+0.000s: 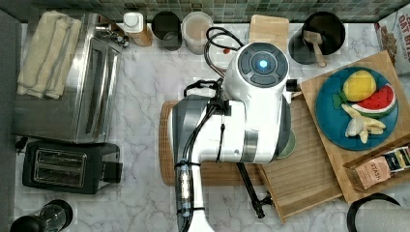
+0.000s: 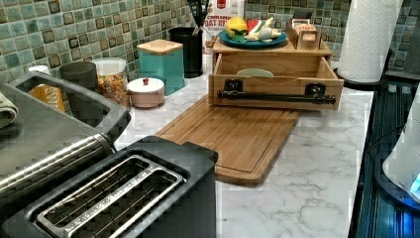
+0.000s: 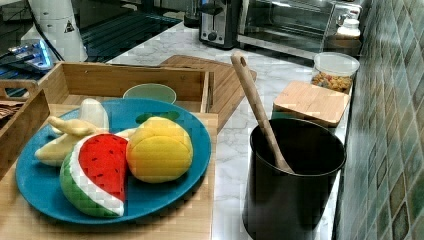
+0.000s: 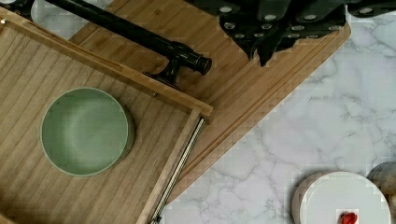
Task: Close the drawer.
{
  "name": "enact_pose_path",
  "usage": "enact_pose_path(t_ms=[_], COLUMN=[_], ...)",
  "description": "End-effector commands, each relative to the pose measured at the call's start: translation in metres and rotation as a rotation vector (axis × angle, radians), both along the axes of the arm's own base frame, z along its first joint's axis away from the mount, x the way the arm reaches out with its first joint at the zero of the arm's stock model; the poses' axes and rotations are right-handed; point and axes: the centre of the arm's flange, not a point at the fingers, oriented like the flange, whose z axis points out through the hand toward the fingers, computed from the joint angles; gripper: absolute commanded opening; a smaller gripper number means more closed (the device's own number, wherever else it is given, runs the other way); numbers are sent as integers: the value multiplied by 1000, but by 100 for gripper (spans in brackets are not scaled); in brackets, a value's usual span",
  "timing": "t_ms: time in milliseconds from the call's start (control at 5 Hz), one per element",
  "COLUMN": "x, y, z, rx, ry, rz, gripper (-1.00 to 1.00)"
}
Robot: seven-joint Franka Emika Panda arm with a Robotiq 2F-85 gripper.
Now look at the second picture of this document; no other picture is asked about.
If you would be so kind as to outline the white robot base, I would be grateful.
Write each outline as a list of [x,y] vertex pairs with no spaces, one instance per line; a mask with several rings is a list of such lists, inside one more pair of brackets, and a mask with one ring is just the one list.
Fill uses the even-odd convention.
[[419,210],[420,95],[416,90],[402,133],[391,153],[378,166],[376,181],[391,197]]

